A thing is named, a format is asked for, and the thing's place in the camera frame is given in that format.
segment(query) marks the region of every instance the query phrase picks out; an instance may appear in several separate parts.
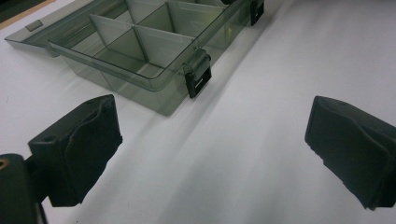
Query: black latch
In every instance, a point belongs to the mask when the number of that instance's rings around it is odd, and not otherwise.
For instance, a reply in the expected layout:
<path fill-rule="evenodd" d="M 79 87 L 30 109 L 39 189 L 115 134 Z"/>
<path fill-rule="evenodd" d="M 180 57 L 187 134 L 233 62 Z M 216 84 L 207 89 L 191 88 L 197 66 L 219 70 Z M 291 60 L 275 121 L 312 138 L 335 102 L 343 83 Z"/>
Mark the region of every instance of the black latch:
<path fill-rule="evenodd" d="M 29 142 L 32 156 L 0 155 L 1 223 L 46 223 L 41 207 L 82 203 L 122 142 L 115 100 L 78 106 Z"/>
<path fill-rule="evenodd" d="M 212 78 L 210 56 L 203 49 L 198 49 L 189 63 L 184 65 L 186 85 L 190 98 L 195 98 Z"/>
<path fill-rule="evenodd" d="M 256 24 L 262 14 L 264 14 L 264 1 L 261 4 L 259 4 L 259 1 L 252 1 L 250 3 L 251 25 Z"/>

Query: tackle box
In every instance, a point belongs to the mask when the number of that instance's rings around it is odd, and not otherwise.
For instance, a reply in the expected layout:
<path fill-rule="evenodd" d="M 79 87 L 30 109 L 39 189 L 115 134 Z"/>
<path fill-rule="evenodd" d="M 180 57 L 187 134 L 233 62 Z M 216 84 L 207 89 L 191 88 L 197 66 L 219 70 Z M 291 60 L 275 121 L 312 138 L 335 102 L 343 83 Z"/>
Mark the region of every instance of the tackle box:
<path fill-rule="evenodd" d="M 262 13 L 263 0 L 77 0 L 6 41 L 61 55 L 77 75 L 169 116 Z"/>

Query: clear plastic box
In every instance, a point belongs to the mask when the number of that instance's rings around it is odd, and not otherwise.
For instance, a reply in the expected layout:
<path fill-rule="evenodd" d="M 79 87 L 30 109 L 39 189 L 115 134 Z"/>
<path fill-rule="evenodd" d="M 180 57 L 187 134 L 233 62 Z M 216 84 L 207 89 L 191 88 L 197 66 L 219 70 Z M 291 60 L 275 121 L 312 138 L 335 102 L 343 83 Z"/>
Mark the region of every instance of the clear plastic box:
<path fill-rule="evenodd" d="M 77 75 L 169 116 L 262 11 L 262 0 L 78 0 L 6 41 L 61 55 Z"/>

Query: black clamp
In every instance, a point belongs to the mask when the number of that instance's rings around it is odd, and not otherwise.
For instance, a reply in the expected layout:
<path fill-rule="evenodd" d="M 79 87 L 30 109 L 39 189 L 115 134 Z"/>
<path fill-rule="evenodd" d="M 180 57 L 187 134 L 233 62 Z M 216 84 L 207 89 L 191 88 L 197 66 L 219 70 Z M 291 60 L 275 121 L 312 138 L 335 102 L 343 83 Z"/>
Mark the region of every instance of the black clamp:
<path fill-rule="evenodd" d="M 253 26 L 259 20 L 259 18 L 264 14 L 264 1 L 259 4 L 260 1 L 252 1 L 250 3 L 250 20 Z"/>
<path fill-rule="evenodd" d="M 353 105 L 317 96 L 305 142 L 364 208 L 395 204 L 395 127 Z"/>
<path fill-rule="evenodd" d="M 41 203 L 75 206 L 122 142 L 112 95 L 83 103 L 29 142 L 32 156 L 0 155 L 1 223 L 47 223 Z"/>

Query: white surface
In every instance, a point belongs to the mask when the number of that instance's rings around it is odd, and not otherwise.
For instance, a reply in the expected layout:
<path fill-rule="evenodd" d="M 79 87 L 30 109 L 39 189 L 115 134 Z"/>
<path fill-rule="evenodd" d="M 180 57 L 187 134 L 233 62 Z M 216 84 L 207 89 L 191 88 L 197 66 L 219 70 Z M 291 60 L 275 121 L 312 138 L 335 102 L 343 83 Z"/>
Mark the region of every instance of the white surface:
<path fill-rule="evenodd" d="M 0 38 L 68 2 L 16 22 Z M 394 223 L 394 208 L 364 210 L 304 133 L 315 95 L 396 125 L 396 2 L 269 5 L 282 6 L 272 22 L 245 29 L 204 92 L 171 118 L 116 94 L 123 144 L 83 204 L 44 201 L 49 223 Z M 244 45 L 253 47 L 244 52 Z M 61 58 L 5 41 L 0 67 L 0 154 L 27 158 L 30 139 L 110 93 Z"/>

